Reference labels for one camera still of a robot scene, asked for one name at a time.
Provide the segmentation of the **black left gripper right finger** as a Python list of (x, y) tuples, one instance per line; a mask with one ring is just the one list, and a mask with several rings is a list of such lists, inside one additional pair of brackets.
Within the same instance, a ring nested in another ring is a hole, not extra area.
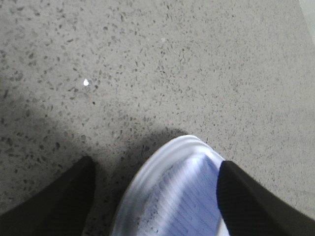
[(231, 236), (313, 236), (315, 221), (283, 202), (232, 161), (223, 161), (218, 207)]

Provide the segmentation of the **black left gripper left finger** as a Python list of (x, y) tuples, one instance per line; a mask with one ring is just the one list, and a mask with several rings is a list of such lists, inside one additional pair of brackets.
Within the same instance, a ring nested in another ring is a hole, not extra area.
[(2, 236), (80, 236), (95, 197), (95, 163), (82, 157), (49, 186), (0, 216)]

